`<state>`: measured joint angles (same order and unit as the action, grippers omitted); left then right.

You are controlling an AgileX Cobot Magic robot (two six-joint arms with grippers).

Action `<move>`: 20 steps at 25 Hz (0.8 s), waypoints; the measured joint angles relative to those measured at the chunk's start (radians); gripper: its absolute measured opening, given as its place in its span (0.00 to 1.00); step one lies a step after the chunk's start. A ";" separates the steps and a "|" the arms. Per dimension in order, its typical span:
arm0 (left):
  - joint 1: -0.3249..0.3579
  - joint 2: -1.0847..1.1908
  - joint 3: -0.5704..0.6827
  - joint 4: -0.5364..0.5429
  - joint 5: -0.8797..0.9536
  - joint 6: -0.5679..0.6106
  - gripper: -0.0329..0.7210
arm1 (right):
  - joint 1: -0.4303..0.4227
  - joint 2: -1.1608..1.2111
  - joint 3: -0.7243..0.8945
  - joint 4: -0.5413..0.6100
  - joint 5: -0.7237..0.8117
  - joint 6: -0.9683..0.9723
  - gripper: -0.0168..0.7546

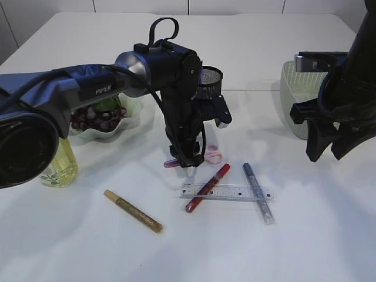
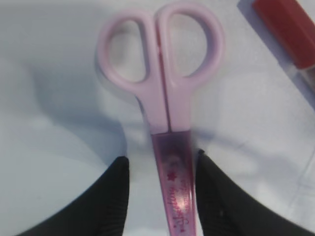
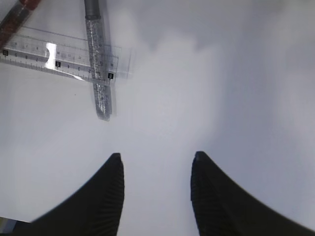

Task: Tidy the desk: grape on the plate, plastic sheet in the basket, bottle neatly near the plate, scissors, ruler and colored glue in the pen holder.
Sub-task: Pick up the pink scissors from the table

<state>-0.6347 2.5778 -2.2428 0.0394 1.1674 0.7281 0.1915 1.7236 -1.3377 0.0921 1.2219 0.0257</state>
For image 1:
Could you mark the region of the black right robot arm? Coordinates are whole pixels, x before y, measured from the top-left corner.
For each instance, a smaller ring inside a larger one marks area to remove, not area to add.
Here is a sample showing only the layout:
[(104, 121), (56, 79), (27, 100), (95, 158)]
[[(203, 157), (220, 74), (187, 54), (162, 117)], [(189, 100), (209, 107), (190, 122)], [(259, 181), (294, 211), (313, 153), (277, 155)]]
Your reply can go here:
[(325, 72), (318, 96), (295, 103), (290, 117), (307, 122), (306, 154), (316, 162), (327, 147), (337, 160), (375, 137), (375, 1), (348, 52), (299, 52), (299, 72)]

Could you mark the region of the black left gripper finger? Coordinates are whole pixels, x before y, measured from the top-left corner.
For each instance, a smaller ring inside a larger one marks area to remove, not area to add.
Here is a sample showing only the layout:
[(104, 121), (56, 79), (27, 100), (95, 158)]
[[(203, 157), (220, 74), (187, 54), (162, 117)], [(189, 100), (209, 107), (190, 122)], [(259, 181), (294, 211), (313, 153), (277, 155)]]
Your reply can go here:
[(198, 167), (203, 163), (203, 155), (186, 156), (180, 155), (179, 162), (181, 167)]

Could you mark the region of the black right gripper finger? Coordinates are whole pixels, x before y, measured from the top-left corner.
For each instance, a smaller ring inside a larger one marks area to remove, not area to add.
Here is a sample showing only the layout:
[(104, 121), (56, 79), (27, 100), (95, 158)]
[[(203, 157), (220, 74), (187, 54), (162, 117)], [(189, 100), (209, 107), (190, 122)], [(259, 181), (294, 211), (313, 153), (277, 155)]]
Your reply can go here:
[(332, 143), (331, 151), (337, 160), (342, 159), (354, 148), (375, 137), (375, 123), (363, 127), (352, 127), (341, 123), (338, 137)]
[(311, 162), (316, 162), (326, 148), (339, 137), (333, 123), (309, 120), (306, 154)]

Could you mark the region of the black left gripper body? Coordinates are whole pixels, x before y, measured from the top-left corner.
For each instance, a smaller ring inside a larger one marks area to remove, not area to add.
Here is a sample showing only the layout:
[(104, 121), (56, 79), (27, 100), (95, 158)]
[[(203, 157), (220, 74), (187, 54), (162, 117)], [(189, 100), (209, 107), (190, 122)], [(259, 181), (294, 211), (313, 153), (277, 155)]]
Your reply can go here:
[[(198, 134), (202, 134), (202, 147), (196, 140)], [(177, 160), (204, 160), (206, 152), (206, 132), (203, 124), (199, 125), (199, 131), (194, 140), (180, 140), (174, 132), (169, 134), (171, 142), (170, 152)]]

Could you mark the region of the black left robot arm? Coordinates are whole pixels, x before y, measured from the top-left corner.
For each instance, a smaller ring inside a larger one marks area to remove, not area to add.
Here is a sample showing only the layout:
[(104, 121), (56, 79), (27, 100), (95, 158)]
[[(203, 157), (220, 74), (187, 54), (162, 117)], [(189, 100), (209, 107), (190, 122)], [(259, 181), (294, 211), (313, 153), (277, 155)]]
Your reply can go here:
[(205, 144), (197, 88), (202, 61), (194, 50), (155, 40), (137, 43), (114, 64), (68, 66), (46, 72), (1, 75), (1, 187), (26, 183), (41, 174), (66, 139), (71, 113), (124, 93), (150, 94), (165, 120), (170, 152), (182, 167), (203, 163)]

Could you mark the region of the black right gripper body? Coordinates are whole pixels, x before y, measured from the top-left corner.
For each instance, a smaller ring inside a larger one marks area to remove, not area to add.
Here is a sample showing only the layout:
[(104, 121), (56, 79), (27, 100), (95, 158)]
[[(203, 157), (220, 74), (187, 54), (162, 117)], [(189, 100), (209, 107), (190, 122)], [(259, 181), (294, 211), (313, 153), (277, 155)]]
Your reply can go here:
[(328, 126), (335, 136), (375, 137), (375, 99), (354, 99), (325, 103), (318, 98), (293, 103), (291, 130), (299, 138), (309, 137), (309, 126)]

